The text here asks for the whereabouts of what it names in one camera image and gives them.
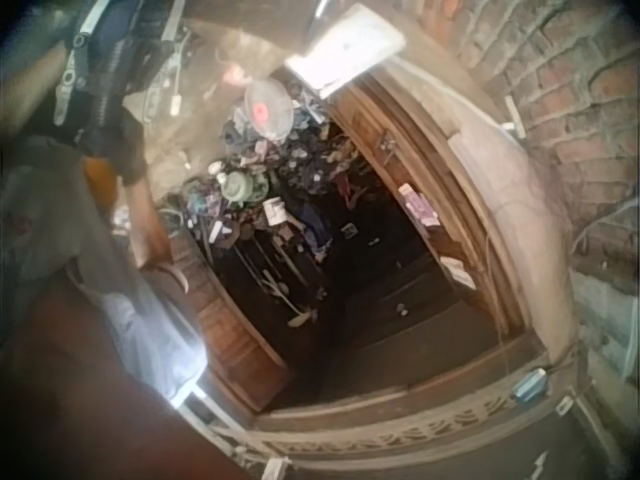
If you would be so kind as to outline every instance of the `red object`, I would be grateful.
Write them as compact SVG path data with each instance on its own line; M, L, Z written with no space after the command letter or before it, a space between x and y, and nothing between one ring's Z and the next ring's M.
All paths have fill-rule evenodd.
M256 103L253 106L253 118L258 123L265 123L269 120L269 109L264 103Z

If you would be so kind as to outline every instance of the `brick wall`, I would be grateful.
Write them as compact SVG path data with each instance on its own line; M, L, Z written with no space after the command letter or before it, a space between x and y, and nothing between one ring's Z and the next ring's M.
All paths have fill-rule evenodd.
M552 167L574 229L629 195L637 181L640 37L604 0L397 2L506 112L512 95L533 161ZM637 255L634 229L594 248Z

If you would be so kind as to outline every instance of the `clothing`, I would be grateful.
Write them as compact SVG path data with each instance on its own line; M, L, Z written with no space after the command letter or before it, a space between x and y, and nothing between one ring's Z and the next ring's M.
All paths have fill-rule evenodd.
M140 272L128 261L91 197L77 151L32 137L7 156L0 346L22 327L47 280L65 270L105 314L126 370L180 405L207 357L179 282L167 269Z

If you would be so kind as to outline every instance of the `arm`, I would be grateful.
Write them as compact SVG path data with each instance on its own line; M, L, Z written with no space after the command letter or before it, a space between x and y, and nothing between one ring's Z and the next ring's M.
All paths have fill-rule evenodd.
M125 186L131 217L131 249L139 268L173 263L169 236L156 210L146 175Z

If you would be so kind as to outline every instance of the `cabinet door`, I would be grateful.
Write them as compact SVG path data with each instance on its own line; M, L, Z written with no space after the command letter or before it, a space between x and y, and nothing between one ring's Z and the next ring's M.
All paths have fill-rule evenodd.
M235 397L231 401L259 412L287 384L287 365L242 314L189 233L171 242L176 266L189 280L213 378Z

